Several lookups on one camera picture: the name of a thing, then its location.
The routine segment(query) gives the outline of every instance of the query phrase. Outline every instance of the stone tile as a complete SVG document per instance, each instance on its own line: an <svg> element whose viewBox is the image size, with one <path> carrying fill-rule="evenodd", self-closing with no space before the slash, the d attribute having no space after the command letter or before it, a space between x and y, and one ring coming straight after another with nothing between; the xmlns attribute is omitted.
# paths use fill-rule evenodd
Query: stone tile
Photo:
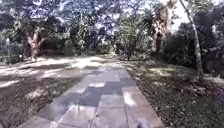
<svg viewBox="0 0 224 128"><path fill-rule="evenodd" d="M78 104L80 94L66 93L44 107L38 116L51 121L58 121L73 104Z"/></svg>
<svg viewBox="0 0 224 128"><path fill-rule="evenodd" d="M59 122L71 126L89 128L95 112L95 107L73 105Z"/></svg>
<svg viewBox="0 0 224 128"><path fill-rule="evenodd" d="M107 82L104 89L104 95L122 95L120 82Z"/></svg>
<svg viewBox="0 0 224 128"><path fill-rule="evenodd" d="M79 127L69 126L65 124L56 124L54 128L79 128Z"/></svg>
<svg viewBox="0 0 224 128"><path fill-rule="evenodd" d="M124 99L119 95L102 95L99 107L124 107Z"/></svg>
<svg viewBox="0 0 224 128"><path fill-rule="evenodd" d="M130 94L142 94L141 91L137 86L130 86L130 87L123 87L122 92L124 94L130 93Z"/></svg>
<svg viewBox="0 0 224 128"><path fill-rule="evenodd" d="M74 85L72 88L70 88L67 92L82 94L85 92L87 88L88 88L88 84L84 84L80 82L77 85Z"/></svg>
<svg viewBox="0 0 224 128"><path fill-rule="evenodd" d="M120 81L124 87L136 86L136 82L131 77L120 78Z"/></svg>
<svg viewBox="0 0 224 128"><path fill-rule="evenodd" d="M129 128L164 127L152 107L126 108Z"/></svg>
<svg viewBox="0 0 224 128"><path fill-rule="evenodd" d="M149 106L147 99L142 94L123 93L125 107Z"/></svg>
<svg viewBox="0 0 224 128"><path fill-rule="evenodd" d="M48 121L38 116L33 116L19 128L54 128L56 122Z"/></svg>
<svg viewBox="0 0 224 128"><path fill-rule="evenodd" d="M91 128L128 128L124 108L98 108Z"/></svg>
<svg viewBox="0 0 224 128"><path fill-rule="evenodd" d="M103 87L88 87L79 99L79 105L97 107L103 93Z"/></svg>

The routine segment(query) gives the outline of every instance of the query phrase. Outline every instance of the sunlight patch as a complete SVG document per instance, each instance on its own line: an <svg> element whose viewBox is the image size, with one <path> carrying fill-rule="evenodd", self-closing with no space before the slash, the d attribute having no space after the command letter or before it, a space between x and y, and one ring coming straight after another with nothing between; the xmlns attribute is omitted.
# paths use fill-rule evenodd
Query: sunlight patch
<svg viewBox="0 0 224 128"><path fill-rule="evenodd" d="M8 81L8 82L2 81L2 82L0 82L0 88L9 87L12 84L15 84L15 83L18 83L18 82L19 82L19 80L13 80L13 81Z"/></svg>
<svg viewBox="0 0 224 128"><path fill-rule="evenodd" d="M124 93L124 102L128 106L135 106L136 105L136 102L132 99L132 96L129 92Z"/></svg>
<svg viewBox="0 0 224 128"><path fill-rule="evenodd" d="M26 94L25 98L29 100L33 100L35 98L46 96L46 95L47 95L47 92L45 90L37 88L35 91Z"/></svg>
<svg viewBox="0 0 224 128"><path fill-rule="evenodd" d="M105 87L105 83L92 83L89 86L90 87L100 88L100 87Z"/></svg>

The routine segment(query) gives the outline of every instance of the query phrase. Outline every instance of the vegetation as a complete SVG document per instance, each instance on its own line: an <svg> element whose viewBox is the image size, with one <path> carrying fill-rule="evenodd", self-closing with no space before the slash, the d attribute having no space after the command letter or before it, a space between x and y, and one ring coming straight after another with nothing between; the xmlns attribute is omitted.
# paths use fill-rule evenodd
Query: vegetation
<svg viewBox="0 0 224 128"><path fill-rule="evenodd" d="M185 76L176 77L171 73L169 79L163 80L155 74L157 80L161 79L167 84L167 88L171 88L165 88L169 92L162 92L163 95L167 94L172 98L175 95L179 98L178 102L187 97L184 99L186 102L183 102L186 105L192 101L192 96L186 96L181 90L185 90L185 85L195 80L195 77L203 80L206 76L204 73L224 77L224 3L215 4L214 0L162 2L163 0L0 0L0 61L15 64L29 59L36 61L41 55L64 57L116 54L121 60L128 60L129 62L125 63L131 65L132 60L137 63L144 60L141 65L147 72L140 71L136 64L132 67L129 65L136 70L135 73L130 71L134 77L138 70L145 74L152 73L145 65L154 57L197 70L197 75L188 76L190 80L187 82ZM174 30L172 27L176 24L175 20L180 18L177 15L177 6L183 8L182 14L187 16L188 22L181 23L179 28ZM149 84L152 84L151 80L154 79L148 76L142 78L142 81ZM194 81L193 83L200 87L194 86L193 89L203 86L216 93L217 90L210 87L211 83L206 80L200 82L202 83ZM181 83L184 84L184 89L178 86ZM175 89L179 90L177 94L174 94ZM195 105L199 105L213 96L213 93L203 98L194 95L193 99L197 102ZM159 100L155 98L152 102L157 106ZM217 106L217 110L208 106L204 106L202 110L220 110L223 114L223 109ZM190 117L196 119L198 115L194 113ZM221 117L223 116L220 116L218 122L224 121ZM175 120L174 118L164 117L164 122L171 127L199 127L200 124L202 127L223 126L221 123L204 124L203 121L208 120L207 118L192 125L178 124L181 121L171 125L170 122Z"/></svg>

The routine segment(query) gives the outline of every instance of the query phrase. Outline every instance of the tree trunk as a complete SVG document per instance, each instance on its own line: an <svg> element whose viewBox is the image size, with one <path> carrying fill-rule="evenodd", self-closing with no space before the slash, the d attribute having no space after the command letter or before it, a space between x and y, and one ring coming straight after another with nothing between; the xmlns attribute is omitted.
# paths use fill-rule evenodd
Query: tree trunk
<svg viewBox="0 0 224 128"><path fill-rule="evenodd" d="M193 28L194 31L194 47L195 47L195 55L196 55L196 63L197 63L197 69L198 69L198 77L199 79L203 79L203 67L202 67L202 61L201 61L201 49L200 49L200 42L199 42L199 38L198 38L198 32L194 23L194 19L191 15L191 13L189 12L189 10L186 8L186 6L184 5L183 1L180 0L181 5L183 6L183 8L185 9L188 19L190 21L190 24Z"/></svg>
<svg viewBox="0 0 224 128"><path fill-rule="evenodd" d="M37 60L37 54L38 54L38 36L39 31L35 31L32 42L31 42L31 57L35 61Z"/></svg>

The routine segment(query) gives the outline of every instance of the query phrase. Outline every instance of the walkway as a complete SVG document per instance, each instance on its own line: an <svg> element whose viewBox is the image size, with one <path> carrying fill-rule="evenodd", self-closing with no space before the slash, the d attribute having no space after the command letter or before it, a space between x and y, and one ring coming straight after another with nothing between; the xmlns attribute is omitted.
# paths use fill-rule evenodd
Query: walkway
<svg viewBox="0 0 224 128"><path fill-rule="evenodd" d="M165 128L117 60L106 62L19 128Z"/></svg>

